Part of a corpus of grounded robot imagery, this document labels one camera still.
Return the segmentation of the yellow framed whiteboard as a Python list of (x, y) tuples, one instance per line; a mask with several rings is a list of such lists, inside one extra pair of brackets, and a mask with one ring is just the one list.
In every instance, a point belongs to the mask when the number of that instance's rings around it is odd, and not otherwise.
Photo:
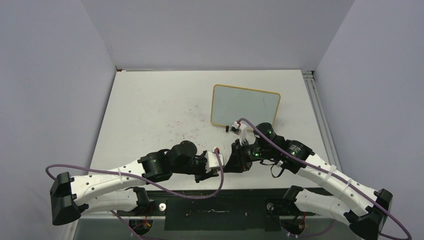
[(277, 92), (216, 84), (212, 90), (210, 122), (226, 127), (245, 118), (253, 124), (273, 124), (280, 101), (281, 95)]

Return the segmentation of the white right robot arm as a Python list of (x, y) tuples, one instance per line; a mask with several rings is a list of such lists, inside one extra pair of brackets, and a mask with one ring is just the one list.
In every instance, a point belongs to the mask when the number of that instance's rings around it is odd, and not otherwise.
[(329, 193), (322, 195), (292, 185), (282, 198), (287, 213), (318, 214), (347, 225), (363, 240), (379, 238), (390, 211), (391, 192), (384, 188), (375, 190), (353, 180), (305, 144), (277, 135), (271, 123), (263, 122), (255, 127), (254, 143), (247, 140), (247, 128), (239, 121), (226, 127), (238, 139), (231, 145), (225, 172), (243, 173), (253, 162), (270, 161), (272, 167), (308, 179)]

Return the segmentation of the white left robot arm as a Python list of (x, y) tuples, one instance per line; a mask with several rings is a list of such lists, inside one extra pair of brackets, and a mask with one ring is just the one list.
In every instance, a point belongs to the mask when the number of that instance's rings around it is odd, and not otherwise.
[(199, 183), (222, 176), (225, 164), (218, 147), (198, 154), (196, 145), (184, 140), (110, 170), (75, 176), (62, 172), (49, 191), (52, 224), (66, 225), (83, 215), (110, 210), (144, 215), (151, 203), (144, 185), (158, 187), (173, 174), (193, 175)]

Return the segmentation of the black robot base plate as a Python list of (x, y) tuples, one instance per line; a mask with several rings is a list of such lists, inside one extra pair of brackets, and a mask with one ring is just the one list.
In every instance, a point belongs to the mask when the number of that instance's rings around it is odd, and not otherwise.
[(222, 190), (208, 199), (194, 200), (164, 191), (147, 192), (152, 202), (126, 212), (121, 217), (164, 220), (166, 231), (278, 231), (278, 218), (300, 221), (305, 215), (283, 197), (286, 188)]

